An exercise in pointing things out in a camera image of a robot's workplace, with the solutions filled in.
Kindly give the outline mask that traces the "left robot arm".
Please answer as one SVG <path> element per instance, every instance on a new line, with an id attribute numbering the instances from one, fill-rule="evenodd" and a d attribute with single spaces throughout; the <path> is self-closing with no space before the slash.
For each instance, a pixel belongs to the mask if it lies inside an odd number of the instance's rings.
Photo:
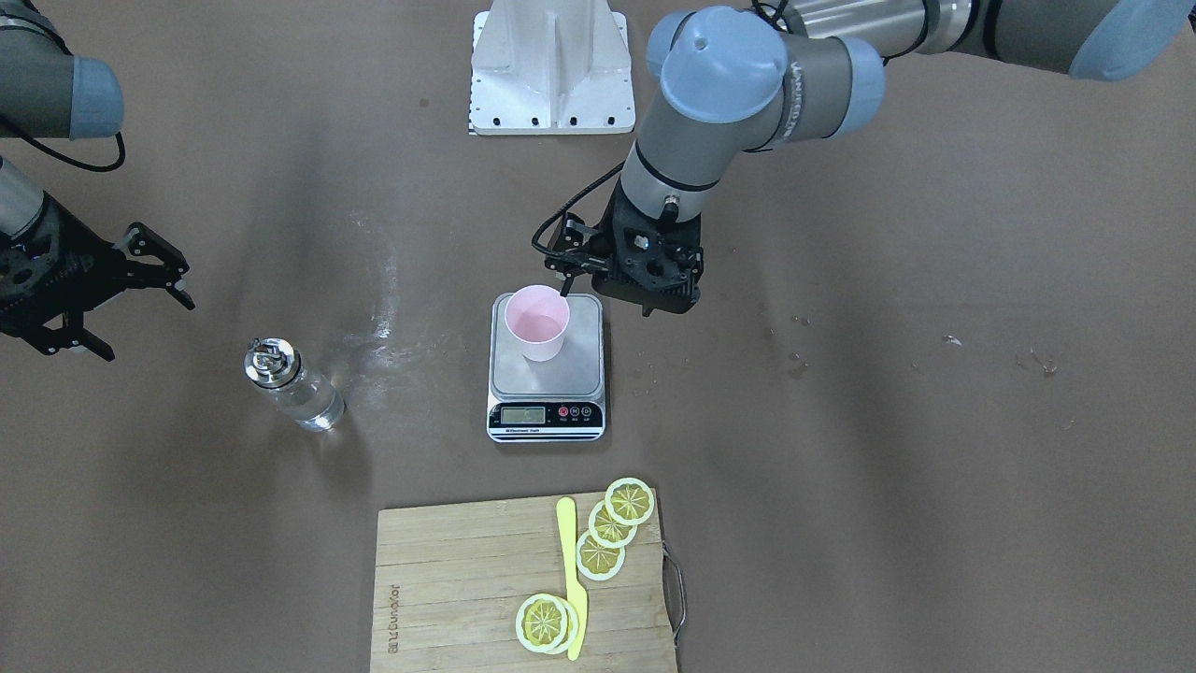
<path id="1" fill-rule="evenodd" d="M 658 94 L 602 221 L 568 206 L 533 239 L 562 280 L 683 314 L 704 274 L 701 213 L 736 154 L 856 131 L 875 117 L 885 65 L 910 53 L 1119 81 L 1145 69 L 1192 22 L 1191 1 L 756 1 L 658 22 L 647 63 Z"/>

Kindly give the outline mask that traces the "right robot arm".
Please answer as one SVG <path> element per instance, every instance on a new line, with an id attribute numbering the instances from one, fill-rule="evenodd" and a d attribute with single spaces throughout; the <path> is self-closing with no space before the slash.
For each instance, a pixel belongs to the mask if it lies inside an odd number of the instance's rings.
<path id="1" fill-rule="evenodd" d="M 73 54 L 30 1 L 1 5 L 4 137 L 45 149 L 47 139 L 106 139 L 123 166 L 124 100 L 106 63 Z M 124 290 L 166 290 L 185 308 L 184 255 L 146 224 L 106 241 L 43 191 L 10 159 L 1 169 L 1 328 L 47 356 L 86 350 L 103 361 L 111 345 L 89 331 L 86 312 Z"/>

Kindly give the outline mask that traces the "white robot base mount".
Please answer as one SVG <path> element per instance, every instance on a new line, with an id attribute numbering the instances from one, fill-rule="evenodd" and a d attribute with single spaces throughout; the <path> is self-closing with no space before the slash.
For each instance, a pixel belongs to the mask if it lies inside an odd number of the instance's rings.
<path id="1" fill-rule="evenodd" d="M 636 123 L 627 19 L 606 1 L 494 1 L 472 20 L 466 128 L 624 134 Z"/>

